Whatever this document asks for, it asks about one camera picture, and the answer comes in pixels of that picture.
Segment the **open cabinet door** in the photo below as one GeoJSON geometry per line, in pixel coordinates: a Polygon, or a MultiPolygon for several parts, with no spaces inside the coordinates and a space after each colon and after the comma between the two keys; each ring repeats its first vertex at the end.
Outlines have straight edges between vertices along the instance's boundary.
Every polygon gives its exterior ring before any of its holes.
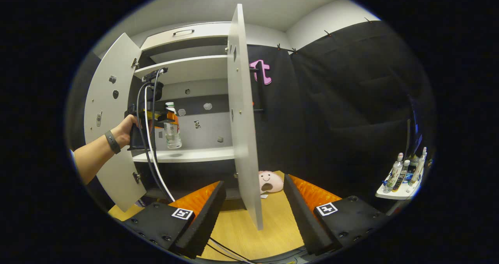
{"type": "MultiPolygon", "coordinates": [[[[135,72],[132,63],[134,58],[139,60],[141,53],[139,47],[123,33],[102,58],[85,101],[83,128],[87,144],[123,120],[135,72]],[[115,81],[111,81],[111,76],[116,78],[115,81]]],[[[133,173],[137,170],[132,153],[126,149],[124,147],[115,154],[97,173],[100,184],[122,211],[127,211],[146,193],[142,182],[135,181],[133,173]]]]}
{"type": "Polygon", "coordinates": [[[242,201],[258,230],[264,228],[260,183],[258,182],[257,140],[251,96],[250,63],[242,5],[238,4],[228,32],[227,81],[230,128],[235,169],[242,201]]]}

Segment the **ceiling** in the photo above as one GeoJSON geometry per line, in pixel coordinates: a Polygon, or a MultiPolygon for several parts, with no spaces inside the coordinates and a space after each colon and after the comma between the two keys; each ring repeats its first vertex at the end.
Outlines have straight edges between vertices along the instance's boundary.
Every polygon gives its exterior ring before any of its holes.
{"type": "Polygon", "coordinates": [[[162,26],[205,21],[230,21],[240,3],[244,21],[285,32],[306,14],[336,0],[151,0],[109,31],[94,48],[107,51],[122,34],[138,33],[162,26]]]}

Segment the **wooden floor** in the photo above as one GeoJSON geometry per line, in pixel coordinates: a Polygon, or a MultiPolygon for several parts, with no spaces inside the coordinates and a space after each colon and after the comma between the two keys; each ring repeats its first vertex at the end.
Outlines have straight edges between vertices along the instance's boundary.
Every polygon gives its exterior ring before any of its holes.
{"type": "MultiPolygon", "coordinates": [[[[282,172],[276,172],[276,174],[284,178],[282,172]]],[[[269,196],[262,198],[261,201],[263,230],[256,229],[248,212],[239,208],[236,200],[226,200],[211,237],[248,259],[271,257],[303,246],[303,240],[284,191],[269,193],[269,196]]],[[[126,220],[141,209],[134,205],[124,213],[114,206],[109,214],[120,220],[126,220]]],[[[211,241],[209,244],[219,249],[211,241]]],[[[234,261],[217,253],[209,246],[205,247],[200,258],[234,261]]]]}

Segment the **plastic bottle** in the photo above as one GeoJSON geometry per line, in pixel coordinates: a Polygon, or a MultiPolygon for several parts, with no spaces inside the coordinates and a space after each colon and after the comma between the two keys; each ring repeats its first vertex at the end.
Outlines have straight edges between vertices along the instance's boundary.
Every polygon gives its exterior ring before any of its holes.
{"type": "Polygon", "coordinates": [[[393,186],[393,189],[392,189],[392,192],[396,192],[396,191],[399,191],[399,187],[402,185],[402,182],[404,181],[405,179],[405,175],[407,175],[407,170],[409,169],[409,164],[411,162],[406,159],[404,161],[404,166],[402,167],[402,170],[400,171],[400,175],[399,177],[397,178],[397,182],[395,183],[395,185],[393,186]]]}
{"type": "Polygon", "coordinates": [[[426,154],[423,153],[421,158],[419,158],[418,165],[416,166],[416,170],[414,170],[414,174],[412,175],[412,179],[409,181],[409,186],[413,186],[414,183],[419,179],[419,175],[421,175],[421,171],[425,166],[426,154]]]}
{"type": "Polygon", "coordinates": [[[397,161],[394,162],[392,166],[392,172],[390,174],[390,177],[388,177],[388,181],[385,185],[385,188],[383,189],[383,193],[390,193],[392,191],[393,186],[397,182],[397,179],[399,177],[400,171],[402,170],[402,159],[404,158],[403,153],[399,153],[397,157],[397,161]]]}
{"type": "Polygon", "coordinates": [[[182,147],[177,111],[175,111],[175,105],[173,104],[173,102],[167,102],[165,105],[166,109],[169,111],[167,118],[175,121],[165,123],[166,146],[168,147],[168,149],[177,149],[182,147]]]}

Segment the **plush toy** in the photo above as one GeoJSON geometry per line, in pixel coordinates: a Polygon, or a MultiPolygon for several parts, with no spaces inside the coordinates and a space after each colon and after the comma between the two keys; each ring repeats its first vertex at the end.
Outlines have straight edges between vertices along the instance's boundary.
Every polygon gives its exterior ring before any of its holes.
{"type": "Polygon", "coordinates": [[[284,186],[284,182],[279,175],[267,170],[258,172],[258,180],[260,181],[260,194],[279,192],[284,186]]]}

